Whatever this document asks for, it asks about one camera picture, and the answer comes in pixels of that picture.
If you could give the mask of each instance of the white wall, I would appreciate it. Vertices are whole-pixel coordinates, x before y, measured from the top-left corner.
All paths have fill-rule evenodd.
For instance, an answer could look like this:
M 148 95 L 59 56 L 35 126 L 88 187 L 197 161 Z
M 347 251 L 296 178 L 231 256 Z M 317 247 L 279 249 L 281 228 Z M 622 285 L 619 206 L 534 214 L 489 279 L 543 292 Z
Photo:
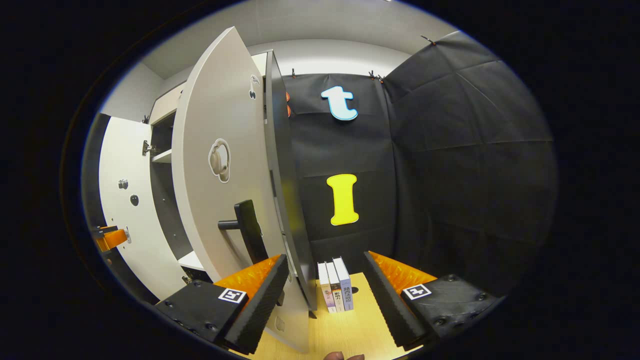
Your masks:
M 373 70 L 375 75 L 386 76 L 411 56 L 401 51 L 363 42 L 325 39 L 267 42 L 247 49 L 252 54 L 273 49 L 283 75 L 291 75 L 291 69 L 294 68 L 296 75 L 329 73 L 368 75 L 369 71 Z M 187 80 L 191 69 L 193 66 L 164 80 L 157 96 Z
M 134 66 L 111 91 L 101 113 L 133 121 L 149 116 L 164 80 L 142 62 Z

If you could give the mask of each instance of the screw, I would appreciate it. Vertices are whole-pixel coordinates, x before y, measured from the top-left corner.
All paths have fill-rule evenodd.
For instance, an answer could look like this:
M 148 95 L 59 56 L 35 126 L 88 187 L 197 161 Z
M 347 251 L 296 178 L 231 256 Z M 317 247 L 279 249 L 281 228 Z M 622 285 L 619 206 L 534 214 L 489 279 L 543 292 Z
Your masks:
M 446 323 L 447 323 L 447 319 L 442 317 L 442 318 L 438 318 L 434 324 L 437 326 L 443 326 Z

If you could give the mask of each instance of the headphones sticker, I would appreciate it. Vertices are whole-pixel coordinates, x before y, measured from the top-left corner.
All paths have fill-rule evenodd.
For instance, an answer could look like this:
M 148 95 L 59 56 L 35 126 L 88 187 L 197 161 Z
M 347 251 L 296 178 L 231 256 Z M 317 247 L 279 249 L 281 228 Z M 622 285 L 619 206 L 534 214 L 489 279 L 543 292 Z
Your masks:
M 260 80 L 256 75 L 251 75 L 251 79 L 249 80 L 249 97 L 255 100 L 255 91 L 253 90 L 253 84 L 256 83 L 260 85 Z
M 226 184 L 231 177 L 231 150 L 225 139 L 217 139 L 209 151 L 209 168 L 221 183 Z

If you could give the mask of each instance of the orange gripper part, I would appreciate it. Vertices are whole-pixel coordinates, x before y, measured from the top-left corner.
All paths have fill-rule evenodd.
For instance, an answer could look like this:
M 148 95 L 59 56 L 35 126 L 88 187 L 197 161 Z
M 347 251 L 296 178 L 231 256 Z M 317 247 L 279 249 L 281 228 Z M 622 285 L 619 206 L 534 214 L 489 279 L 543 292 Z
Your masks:
M 403 289 L 437 279 L 435 276 L 429 275 L 416 268 L 412 268 L 400 261 L 376 254 L 373 251 L 369 251 L 369 253 L 380 267 L 380 270 L 382 270 L 382 273 L 385 274 L 385 277 L 387 277 L 391 286 L 394 287 L 398 296 L 400 296 Z
M 249 296 L 249 301 L 247 302 L 247 304 L 249 304 L 251 299 L 255 296 L 255 293 L 258 292 L 258 289 L 266 279 L 267 275 L 269 275 L 273 265 L 275 265 L 279 257 L 280 255 L 276 255 L 272 258 L 262 260 L 261 262 L 240 270 L 233 275 L 214 282 L 214 285 L 245 291 Z

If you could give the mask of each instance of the ceiling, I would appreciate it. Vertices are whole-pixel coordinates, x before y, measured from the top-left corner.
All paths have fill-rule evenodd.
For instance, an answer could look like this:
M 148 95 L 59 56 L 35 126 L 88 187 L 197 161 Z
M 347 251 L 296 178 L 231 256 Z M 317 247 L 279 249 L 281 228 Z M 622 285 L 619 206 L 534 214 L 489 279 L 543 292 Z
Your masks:
M 411 5 L 384 0 L 248 0 L 216 12 L 156 47 L 143 63 L 166 79 L 194 65 L 225 29 L 246 46 L 282 40 L 364 42 L 413 54 L 456 28 Z

